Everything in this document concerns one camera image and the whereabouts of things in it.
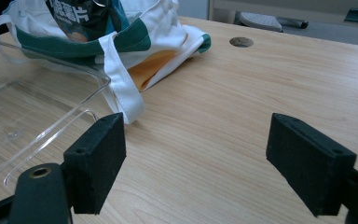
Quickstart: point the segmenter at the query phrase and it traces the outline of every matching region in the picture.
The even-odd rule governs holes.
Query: wooden table
[[[344,223],[315,218],[266,160],[272,113],[358,155],[358,46],[181,18],[212,48],[142,93],[128,157],[99,216],[75,223]],[[232,37],[254,41],[250,48]]]

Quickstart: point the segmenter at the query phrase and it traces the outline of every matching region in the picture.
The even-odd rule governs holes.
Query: metal grommet
[[[229,43],[238,48],[248,48],[254,44],[254,41],[246,37],[234,37],[229,40]]]
[[[40,167],[30,173],[31,178],[42,178],[51,173],[50,167]]]

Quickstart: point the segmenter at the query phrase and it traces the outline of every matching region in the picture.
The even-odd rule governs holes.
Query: clear plastic container
[[[112,113],[108,76],[0,42],[0,200],[17,177],[62,153]]]

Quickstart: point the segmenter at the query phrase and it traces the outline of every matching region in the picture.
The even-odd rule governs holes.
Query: gray floor
[[[344,26],[309,21],[308,27],[306,29],[301,29],[301,23],[299,22],[293,22],[282,18],[279,18],[278,21],[282,25],[283,32],[287,34],[303,35],[313,38],[358,45],[358,27],[355,26]],[[238,20],[238,18],[236,18],[234,23],[243,25]]]

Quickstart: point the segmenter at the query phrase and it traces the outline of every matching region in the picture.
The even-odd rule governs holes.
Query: white and green bag
[[[115,96],[108,104],[129,124],[145,110],[139,91],[208,50],[211,38],[179,22],[177,0],[122,0],[121,5],[129,26],[84,43],[68,39],[45,0],[13,0],[0,15],[0,25],[7,25],[19,47],[105,72]]]

